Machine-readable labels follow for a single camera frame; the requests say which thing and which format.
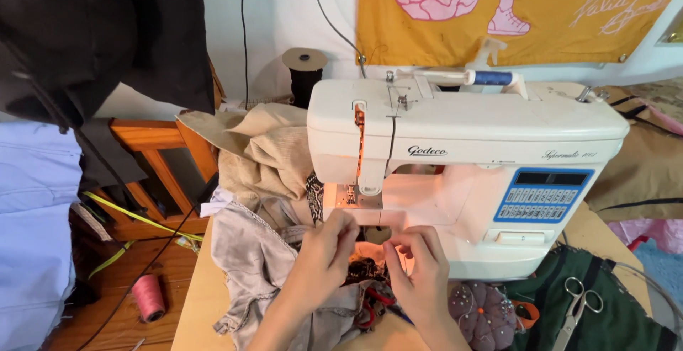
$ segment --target silver scissors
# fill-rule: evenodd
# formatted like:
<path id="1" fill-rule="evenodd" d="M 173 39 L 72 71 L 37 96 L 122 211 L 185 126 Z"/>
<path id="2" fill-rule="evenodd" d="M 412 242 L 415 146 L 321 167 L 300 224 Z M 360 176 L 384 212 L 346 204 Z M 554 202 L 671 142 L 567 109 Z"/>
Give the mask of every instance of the silver scissors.
<path id="1" fill-rule="evenodd" d="M 578 294 L 575 294 L 569 288 L 570 281 L 574 281 L 578 285 Z M 564 351 L 564 348 L 567 347 L 567 343 L 569 343 L 569 338 L 572 337 L 572 333 L 574 332 L 574 329 L 576 328 L 578 321 L 581 319 L 581 315 L 583 315 L 584 307 L 588 307 L 588 309 L 594 313 L 602 312 L 602 308 L 604 307 L 604 303 L 602 302 L 600 294 L 593 291 L 592 289 L 584 291 L 583 283 L 581 283 L 581 281 L 577 278 L 567 278 L 567 280 L 564 281 L 564 289 L 566 289 L 567 292 L 574 296 L 574 300 L 569 305 L 567 315 L 565 315 L 567 319 L 564 321 L 562 329 L 559 330 L 559 335 L 557 336 L 557 340 L 555 340 L 555 345 L 552 347 L 552 351 Z M 600 302 L 600 308 L 595 308 L 590 303 L 588 303 L 588 301 L 586 300 L 586 296 L 588 296 L 588 294 L 593 294 L 598 299 L 598 302 Z M 576 314 L 574 314 L 577 304 L 579 304 L 578 311 L 576 311 Z"/>

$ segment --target white sewing machine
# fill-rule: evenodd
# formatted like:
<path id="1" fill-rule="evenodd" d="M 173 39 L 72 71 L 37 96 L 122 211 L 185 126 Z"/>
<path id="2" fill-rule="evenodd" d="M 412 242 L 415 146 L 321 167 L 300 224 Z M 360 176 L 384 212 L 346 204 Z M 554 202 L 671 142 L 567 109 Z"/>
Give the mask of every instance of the white sewing machine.
<path id="1" fill-rule="evenodd" d="M 504 87 L 447 93 L 433 80 Z M 628 133 L 602 102 L 607 96 L 499 72 L 323 80 L 313 88 L 307 128 L 324 218 L 342 208 L 359 224 L 395 231 L 432 225 L 451 278 L 526 277 Z M 394 173 L 403 164 L 445 169 Z"/>

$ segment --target wooden chair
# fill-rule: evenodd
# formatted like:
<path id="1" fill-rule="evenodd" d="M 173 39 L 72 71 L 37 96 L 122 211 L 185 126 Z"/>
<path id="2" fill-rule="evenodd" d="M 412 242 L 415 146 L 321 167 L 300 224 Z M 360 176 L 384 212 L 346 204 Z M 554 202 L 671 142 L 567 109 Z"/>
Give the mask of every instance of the wooden chair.
<path id="1" fill-rule="evenodd" d="M 111 131 L 129 151 L 140 152 L 144 155 L 182 214 L 166 216 L 139 182 L 126 184 L 132 195 L 142 207 L 147 208 L 147 215 L 150 219 L 170 229 L 177 228 L 184 216 L 192 210 L 193 201 L 190 201 L 185 195 L 159 150 L 186 147 L 197 164 L 203 180 L 209 181 L 218 171 L 215 148 L 179 121 L 115 119 L 112 121 Z M 94 190 L 93 193 L 111 201 L 107 193 L 101 189 Z M 102 203 L 98 204 L 115 220 L 114 230 L 110 234 L 119 241 L 125 242 L 132 239 L 140 240 L 170 235 L 165 230 L 132 219 L 114 208 Z M 204 233 L 207 224 L 208 218 L 200 218 L 196 212 L 192 212 L 181 231 Z"/>

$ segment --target wooden table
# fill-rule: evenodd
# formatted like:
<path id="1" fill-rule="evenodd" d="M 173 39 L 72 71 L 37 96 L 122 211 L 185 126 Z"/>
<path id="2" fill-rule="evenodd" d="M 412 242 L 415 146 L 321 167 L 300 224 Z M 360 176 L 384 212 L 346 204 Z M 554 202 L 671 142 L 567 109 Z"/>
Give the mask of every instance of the wooden table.
<path id="1" fill-rule="evenodd" d="M 211 242 L 213 221 L 206 230 L 205 243 Z M 609 227 L 581 203 L 565 228 L 572 246 L 586 249 L 600 257 L 631 264 L 640 270 L 641 262 L 628 251 Z M 617 267 L 615 274 L 645 311 L 652 316 L 650 298 L 645 281 L 630 270 Z M 214 265 L 209 246 L 200 252 L 192 282 L 185 298 L 172 351 L 184 350 L 233 350 L 230 336 L 218 336 L 211 327 L 229 306 L 230 297 L 225 286 L 223 272 Z M 384 315 L 375 326 L 373 333 L 361 335 L 352 341 L 335 347 L 335 351 L 351 350 L 425 350 L 413 326 L 395 315 Z"/>

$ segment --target green fabric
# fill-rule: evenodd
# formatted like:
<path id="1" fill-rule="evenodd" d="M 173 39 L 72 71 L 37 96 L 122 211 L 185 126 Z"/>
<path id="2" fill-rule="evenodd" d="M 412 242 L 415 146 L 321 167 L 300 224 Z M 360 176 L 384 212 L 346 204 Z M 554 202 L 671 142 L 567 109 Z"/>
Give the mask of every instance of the green fabric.
<path id="1" fill-rule="evenodd" d="M 546 256 L 535 278 L 505 283 L 509 299 L 533 303 L 540 312 L 534 327 L 515 335 L 509 350 L 552 349 L 573 299 L 564 289 L 564 282 L 575 277 L 590 284 L 592 262 L 594 283 L 588 289 L 602 296 L 604 308 L 601 313 L 584 310 L 566 350 L 668 351 L 675 347 L 675 335 L 646 316 L 607 261 L 584 250 L 561 246 Z"/>

